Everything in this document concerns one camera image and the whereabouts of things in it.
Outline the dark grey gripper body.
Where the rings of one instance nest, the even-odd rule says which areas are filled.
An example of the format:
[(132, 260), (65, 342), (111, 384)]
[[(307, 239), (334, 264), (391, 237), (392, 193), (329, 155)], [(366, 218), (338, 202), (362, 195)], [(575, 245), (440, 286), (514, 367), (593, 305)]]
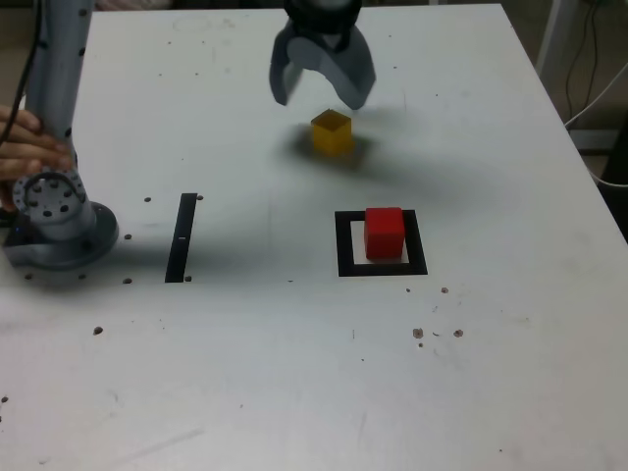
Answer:
[(361, 0), (286, 2), (295, 30), (315, 42), (330, 40), (330, 48), (345, 49), (362, 8)]

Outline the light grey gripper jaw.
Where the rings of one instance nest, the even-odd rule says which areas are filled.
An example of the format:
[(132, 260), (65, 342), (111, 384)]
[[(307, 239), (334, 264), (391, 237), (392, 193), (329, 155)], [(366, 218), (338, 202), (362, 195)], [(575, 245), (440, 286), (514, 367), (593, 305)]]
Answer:
[(305, 36), (288, 43), (288, 57), (300, 68), (317, 72), (351, 110), (361, 109), (376, 80), (370, 49), (357, 27), (346, 34)]

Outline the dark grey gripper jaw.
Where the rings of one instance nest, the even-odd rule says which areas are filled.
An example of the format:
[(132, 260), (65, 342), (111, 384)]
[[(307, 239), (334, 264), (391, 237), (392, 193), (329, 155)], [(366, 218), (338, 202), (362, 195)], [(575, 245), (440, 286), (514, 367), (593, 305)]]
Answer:
[(270, 64), (269, 82), (275, 101), (287, 106), (304, 70), (304, 42), (294, 23), (277, 34)]

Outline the person's hand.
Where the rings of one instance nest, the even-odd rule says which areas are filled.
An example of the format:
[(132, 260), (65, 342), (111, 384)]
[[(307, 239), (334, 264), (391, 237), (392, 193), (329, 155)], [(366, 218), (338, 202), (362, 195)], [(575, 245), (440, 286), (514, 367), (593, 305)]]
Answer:
[(1, 144), (1, 207), (14, 212), (13, 184), (37, 173), (43, 166), (58, 170), (72, 168), (68, 146), (42, 131), (40, 121), (29, 111), (19, 111), (9, 137)]

